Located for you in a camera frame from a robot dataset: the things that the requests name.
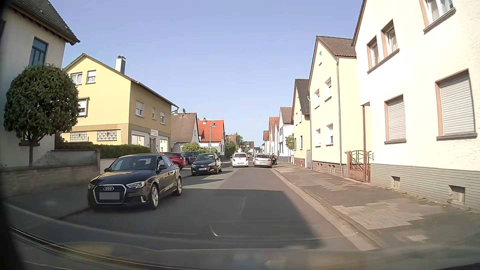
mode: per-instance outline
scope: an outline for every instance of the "drainpipe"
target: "drainpipe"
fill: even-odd
[[[338,94],[338,133],[339,133],[339,144],[340,144],[340,174],[343,177],[343,166],[342,166],[342,114],[340,109],[340,78],[338,75],[338,57],[336,57],[336,92]]]

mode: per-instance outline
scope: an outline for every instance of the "sky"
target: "sky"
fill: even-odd
[[[315,36],[353,37],[361,0],[50,0],[81,53],[125,74],[227,134],[263,143],[268,117],[292,106]]]

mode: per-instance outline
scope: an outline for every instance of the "sidewalk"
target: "sidewalk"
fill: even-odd
[[[275,170],[379,247],[465,241],[480,215],[392,190],[280,162]]]

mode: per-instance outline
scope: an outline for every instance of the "metal gate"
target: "metal gate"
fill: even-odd
[[[347,152],[347,176],[348,178],[360,180],[364,183],[370,182],[370,160],[372,152],[365,152],[363,150],[348,151]]]
[[[312,151],[307,150],[307,158],[305,159],[305,167],[311,168],[312,167]]]

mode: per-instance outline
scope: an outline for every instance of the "license plate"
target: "license plate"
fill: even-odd
[[[98,198],[101,200],[120,200],[120,192],[100,192]]]

